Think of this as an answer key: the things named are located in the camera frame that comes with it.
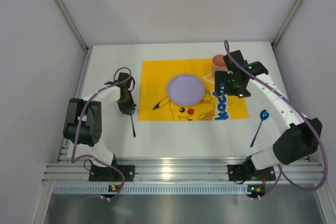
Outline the yellow pikachu placemat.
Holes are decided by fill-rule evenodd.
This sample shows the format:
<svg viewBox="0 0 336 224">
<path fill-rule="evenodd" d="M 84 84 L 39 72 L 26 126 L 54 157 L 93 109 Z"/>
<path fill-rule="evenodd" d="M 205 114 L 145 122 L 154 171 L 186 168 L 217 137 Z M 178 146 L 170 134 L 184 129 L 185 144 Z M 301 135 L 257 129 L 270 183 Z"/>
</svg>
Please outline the yellow pikachu placemat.
<svg viewBox="0 0 336 224">
<path fill-rule="evenodd" d="M 202 80 L 205 94 L 193 106 L 178 106 L 167 96 L 167 85 L 180 74 Z M 143 61 L 139 96 L 139 121 L 213 121 L 249 118 L 244 99 L 226 95 L 221 87 L 219 98 L 214 92 L 212 59 Z"/>
</svg>

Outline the blue metal spoon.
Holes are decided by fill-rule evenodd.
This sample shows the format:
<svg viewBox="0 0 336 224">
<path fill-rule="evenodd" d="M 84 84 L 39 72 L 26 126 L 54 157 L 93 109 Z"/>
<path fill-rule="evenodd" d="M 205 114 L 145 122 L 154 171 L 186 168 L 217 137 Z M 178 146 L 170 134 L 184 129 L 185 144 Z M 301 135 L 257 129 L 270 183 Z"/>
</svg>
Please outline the blue metal spoon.
<svg viewBox="0 0 336 224">
<path fill-rule="evenodd" d="M 258 133 L 260 131 L 260 128 L 262 126 L 262 123 L 269 118 L 269 112 L 267 110 L 262 110 L 261 113 L 260 113 L 260 115 L 259 115 L 259 117 L 260 117 L 260 123 L 259 123 L 257 131 L 256 131 L 256 133 L 255 133 L 255 135 L 254 135 L 254 137 L 253 137 L 253 139 L 251 141 L 250 147 L 254 146 L 256 138 L 257 138 L 257 135 L 258 135 Z"/>
</svg>

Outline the pink plastic cup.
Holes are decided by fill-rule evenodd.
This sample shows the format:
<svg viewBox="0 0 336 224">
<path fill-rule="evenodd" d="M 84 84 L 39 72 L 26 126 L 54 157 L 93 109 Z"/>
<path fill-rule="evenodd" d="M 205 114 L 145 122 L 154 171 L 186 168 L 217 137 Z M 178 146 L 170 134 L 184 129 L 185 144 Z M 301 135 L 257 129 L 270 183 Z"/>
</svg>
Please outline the pink plastic cup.
<svg viewBox="0 0 336 224">
<path fill-rule="evenodd" d="M 216 71 L 227 71 L 224 55 L 215 55 L 212 58 L 212 74 L 214 75 Z"/>
</svg>

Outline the blue metal fork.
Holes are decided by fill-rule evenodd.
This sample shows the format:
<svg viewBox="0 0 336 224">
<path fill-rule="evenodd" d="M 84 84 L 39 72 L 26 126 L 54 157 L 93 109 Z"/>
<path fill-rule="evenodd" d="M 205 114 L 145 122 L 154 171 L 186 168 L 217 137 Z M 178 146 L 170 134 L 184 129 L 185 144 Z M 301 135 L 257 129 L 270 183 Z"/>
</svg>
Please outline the blue metal fork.
<svg viewBox="0 0 336 224">
<path fill-rule="evenodd" d="M 130 117 L 131 117 L 131 124 L 132 124 L 132 134 L 133 134 L 133 137 L 135 138 L 137 135 L 136 135 L 135 126 L 134 126 L 133 112 L 130 112 Z"/>
</svg>

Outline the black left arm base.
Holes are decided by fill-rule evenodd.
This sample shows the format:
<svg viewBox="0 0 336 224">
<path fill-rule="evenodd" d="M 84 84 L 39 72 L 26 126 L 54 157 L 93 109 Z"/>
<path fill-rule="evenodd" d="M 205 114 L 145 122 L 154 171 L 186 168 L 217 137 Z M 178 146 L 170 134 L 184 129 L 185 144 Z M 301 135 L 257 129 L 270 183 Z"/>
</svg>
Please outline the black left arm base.
<svg viewBox="0 0 336 224">
<path fill-rule="evenodd" d="M 117 169 L 124 175 L 126 182 L 132 182 L 135 177 L 134 165 L 118 165 Z M 89 173 L 90 182 L 121 182 L 122 176 L 119 172 L 108 167 L 91 165 Z"/>
</svg>

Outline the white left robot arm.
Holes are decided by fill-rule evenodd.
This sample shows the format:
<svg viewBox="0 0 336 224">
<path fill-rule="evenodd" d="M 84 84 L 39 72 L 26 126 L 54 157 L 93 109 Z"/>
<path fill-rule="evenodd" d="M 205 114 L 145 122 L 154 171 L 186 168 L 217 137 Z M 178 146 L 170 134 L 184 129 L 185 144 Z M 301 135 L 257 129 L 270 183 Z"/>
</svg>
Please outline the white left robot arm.
<svg viewBox="0 0 336 224">
<path fill-rule="evenodd" d="M 82 98 L 72 98 L 68 102 L 63 136 L 72 143 L 68 152 L 74 164 L 87 158 L 100 167 L 117 167 L 115 154 L 106 147 L 103 136 L 103 113 L 112 104 L 127 116 L 135 112 L 136 104 L 131 92 L 135 80 L 127 67 L 119 68 L 112 81 Z"/>
</svg>

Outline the purple plastic plate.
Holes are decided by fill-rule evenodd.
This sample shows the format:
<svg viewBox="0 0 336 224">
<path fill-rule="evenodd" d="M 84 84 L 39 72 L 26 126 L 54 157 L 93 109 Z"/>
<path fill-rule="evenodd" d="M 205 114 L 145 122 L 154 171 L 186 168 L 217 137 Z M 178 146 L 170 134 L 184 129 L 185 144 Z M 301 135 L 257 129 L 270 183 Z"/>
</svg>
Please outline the purple plastic plate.
<svg viewBox="0 0 336 224">
<path fill-rule="evenodd" d="M 168 98 L 177 105 L 193 106 L 205 94 L 205 86 L 200 78 L 192 74 L 180 74 L 172 78 L 166 87 Z"/>
</svg>

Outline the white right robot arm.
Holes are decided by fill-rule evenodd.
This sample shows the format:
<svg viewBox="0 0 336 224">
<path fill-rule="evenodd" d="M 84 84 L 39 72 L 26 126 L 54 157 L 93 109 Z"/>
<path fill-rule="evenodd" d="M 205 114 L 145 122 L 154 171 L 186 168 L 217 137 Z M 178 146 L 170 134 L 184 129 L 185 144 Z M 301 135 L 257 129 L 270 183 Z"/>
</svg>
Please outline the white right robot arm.
<svg viewBox="0 0 336 224">
<path fill-rule="evenodd" d="M 272 166 L 288 165 L 317 151 L 322 123 L 296 112 L 261 62 L 248 63 L 239 50 L 223 56 L 223 61 L 226 70 L 215 72 L 214 94 L 238 98 L 254 96 L 270 114 L 280 133 L 271 147 L 245 159 L 246 172 L 253 175 Z"/>
</svg>

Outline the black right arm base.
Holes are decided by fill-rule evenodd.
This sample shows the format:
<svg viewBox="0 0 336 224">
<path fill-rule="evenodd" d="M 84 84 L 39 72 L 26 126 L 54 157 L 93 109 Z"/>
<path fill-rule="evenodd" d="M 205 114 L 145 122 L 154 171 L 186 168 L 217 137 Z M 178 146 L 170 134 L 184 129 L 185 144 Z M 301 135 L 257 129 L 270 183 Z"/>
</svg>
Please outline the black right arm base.
<svg viewBox="0 0 336 224">
<path fill-rule="evenodd" d="M 231 182 L 249 182 L 249 181 L 275 181 L 276 175 L 273 167 L 262 170 L 248 170 L 243 164 L 228 165 L 228 175 Z"/>
</svg>

